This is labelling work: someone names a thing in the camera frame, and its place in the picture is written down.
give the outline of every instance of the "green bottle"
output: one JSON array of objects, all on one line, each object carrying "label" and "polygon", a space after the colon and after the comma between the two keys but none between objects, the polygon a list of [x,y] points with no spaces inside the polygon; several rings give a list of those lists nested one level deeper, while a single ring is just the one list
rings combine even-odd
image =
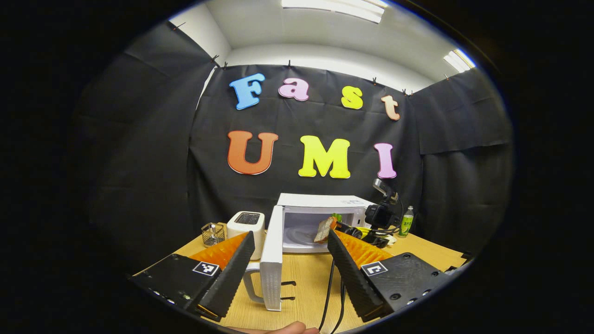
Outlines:
[{"label": "green bottle", "polygon": [[398,231],[398,236],[400,238],[406,238],[408,232],[410,231],[410,226],[412,225],[412,219],[414,218],[414,214],[412,213],[412,205],[409,206],[409,209],[405,212],[405,215],[402,217],[402,223],[400,224],[400,231]]}]

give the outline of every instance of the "metal wire basket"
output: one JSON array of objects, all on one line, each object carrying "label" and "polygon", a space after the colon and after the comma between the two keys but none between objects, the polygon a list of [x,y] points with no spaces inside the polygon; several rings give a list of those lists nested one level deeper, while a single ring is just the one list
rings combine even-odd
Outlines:
[{"label": "metal wire basket", "polygon": [[202,226],[201,230],[202,242],[206,247],[210,247],[225,241],[225,231],[223,230],[223,224],[208,223]]}]

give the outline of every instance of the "foam letter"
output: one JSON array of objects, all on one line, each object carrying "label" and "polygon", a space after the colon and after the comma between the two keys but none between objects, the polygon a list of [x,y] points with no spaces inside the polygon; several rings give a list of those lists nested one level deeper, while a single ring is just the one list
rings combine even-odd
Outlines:
[{"label": "foam letter", "polygon": [[395,178],[396,171],[392,168],[392,156],[390,156],[392,145],[387,143],[377,143],[373,145],[373,147],[375,147],[380,154],[380,171],[378,172],[377,177],[382,179]]},{"label": "foam letter", "polygon": [[305,101],[309,99],[307,96],[307,89],[309,88],[309,84],[305,82],[305,80],[297,79],[297,78],[287,78],[285,79],[285,85],[279,87],[279,94],[284,97],[294,97],[297,101]]},{"label": "foam letter", "polygon": [[272,148],[279,138],[274,133],[261,133],[258,138],[262,141],[260,160],[256,163],[245,161],[245,149],[252,134],[247,131],[231,131],[227,135],[231,139],[227,163],[229,167],[240,174],[256,175],[265,172],[272,161]]},{"label": "foam letter", "polygon": [[344,97],[340,101],[343,106],[351,109],[361,109],[363,107],[363,100],[361,99],[363,92],[361,89],[353,86],[345,86],[342,88],[342,96]]},{"label": "foam letter", "polygon": [[250,75],[249,77],[241,78],[239,80],[232,81],[229,84],[229,87],[233,87],[235,89],[235,94],[237,94],[237,105],[235,106],[237,110],[245,109],[247,107],[251,107],[253,105],[258,104],[260,101],[259,98],[254,97],[252,92],[256,94],[262,93],[262,86],[260,86],[259,82],[255,82],[249,84],[250,81],[264,81],[264,74],[256,73],[254,75]]},{"label": "foam letter", "polygon": [[398,102],[394,101],[390,95],[386,95],[381,98],[382,102],[386,105],[386,114],[391,119],[397,121],[400,119],[400,114],[398,114],[394,109],[398,106]]},{"label": "foam letter", "polygon": [[350,142],[345,139],[334,139],[328,152],[324,149],[322,142],[316,136],[303,136],[301,143],[305,146],[305,154],[303,157],[303,168],[299,170],[299,176],[314,177],[316,171],[314,169],[314,161],[318,166],[320,175],[326,176],[330,165],[330,177],[348,179],[350,177],[349,168],[346,162],[347,149]]}]

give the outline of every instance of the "bottle label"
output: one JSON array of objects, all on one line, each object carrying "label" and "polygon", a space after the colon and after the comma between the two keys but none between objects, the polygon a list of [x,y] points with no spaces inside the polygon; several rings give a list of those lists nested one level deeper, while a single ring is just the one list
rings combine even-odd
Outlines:
[{"label": "bottle label", "polygon": [[400,225],[400,231],[398,232],[398,235],[401,236],[406,236],[410,230],[410,226],[412,225],[412,216],[404,216],[402,218],[402,224]]}]

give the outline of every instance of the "hand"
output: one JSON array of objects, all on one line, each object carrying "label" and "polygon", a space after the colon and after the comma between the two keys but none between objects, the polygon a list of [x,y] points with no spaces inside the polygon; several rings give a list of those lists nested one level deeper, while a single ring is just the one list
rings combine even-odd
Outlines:
[{"label": "hand", "polygon": [[247,329],[247,328],[237,328],[237,327],[228,327],[234,330],[238,330],[240,332],[244,332],[247,334],[318,334],[320,331],[315,328],[305,328],[305,324],[302,322],[294,322],[285,326],[281,329],[277,330],[262,330],[262,329]]}]

